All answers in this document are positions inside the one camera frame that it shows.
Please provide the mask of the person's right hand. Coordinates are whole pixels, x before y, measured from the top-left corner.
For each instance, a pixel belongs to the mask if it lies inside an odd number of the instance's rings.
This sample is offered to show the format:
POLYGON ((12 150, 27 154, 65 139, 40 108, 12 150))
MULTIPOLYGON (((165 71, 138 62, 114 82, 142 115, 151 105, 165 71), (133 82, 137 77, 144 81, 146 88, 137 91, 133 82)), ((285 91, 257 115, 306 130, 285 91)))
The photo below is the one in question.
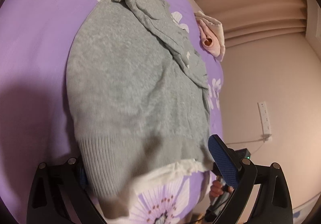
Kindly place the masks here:
POLYGON ((214 199, 223 195, 223 193, 223 185, 220 183, 220 181, 218 179, 213 181, 209 191, 210 200, 213 201, 214 199))

